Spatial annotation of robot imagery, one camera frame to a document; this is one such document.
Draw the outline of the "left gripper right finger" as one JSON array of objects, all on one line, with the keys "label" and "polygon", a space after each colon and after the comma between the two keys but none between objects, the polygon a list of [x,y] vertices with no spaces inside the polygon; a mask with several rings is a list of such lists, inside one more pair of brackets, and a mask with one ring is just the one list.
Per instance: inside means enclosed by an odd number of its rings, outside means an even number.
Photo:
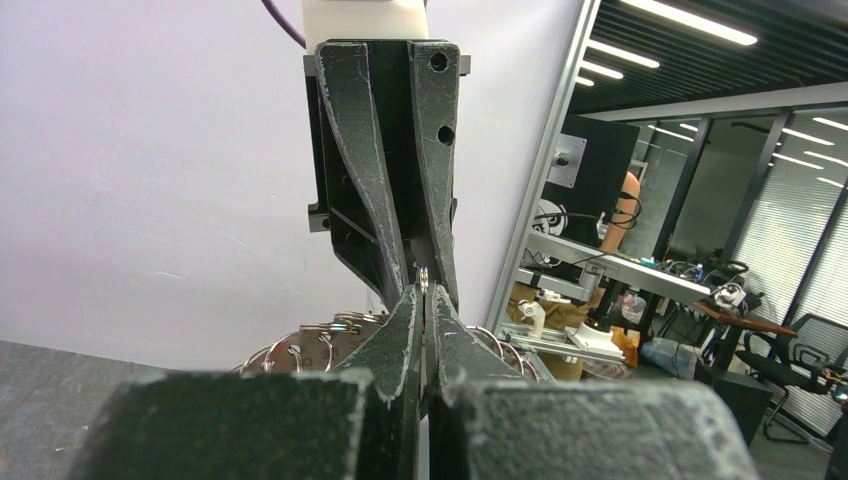
[{"label": "left gripper right finger", "polygon": [[735,420],[686,381],[533,382],[459,321],[431,284],[429,475],[433,479],[754,479]]}]

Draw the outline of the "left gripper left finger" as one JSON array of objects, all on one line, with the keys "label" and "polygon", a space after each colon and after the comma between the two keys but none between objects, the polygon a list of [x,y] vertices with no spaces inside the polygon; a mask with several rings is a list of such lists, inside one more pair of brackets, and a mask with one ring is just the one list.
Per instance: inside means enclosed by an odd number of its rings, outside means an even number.
[{"label": "left gripper left finger", "polygon": [[158,374],[121,384],[73,479],[413,479],[424,300],[329,372]]}]

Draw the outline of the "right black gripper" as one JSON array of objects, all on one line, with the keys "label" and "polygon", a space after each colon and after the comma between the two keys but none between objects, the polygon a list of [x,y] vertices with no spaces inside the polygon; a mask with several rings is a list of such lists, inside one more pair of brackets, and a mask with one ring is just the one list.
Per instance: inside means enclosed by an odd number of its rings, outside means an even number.
[{"label": "right black gripper", "polygon": [[304,57],[317,200],[309,227],[388,308],[419,267],[459,303],[452,235],[459,82],[434,40],[328,40]]}]

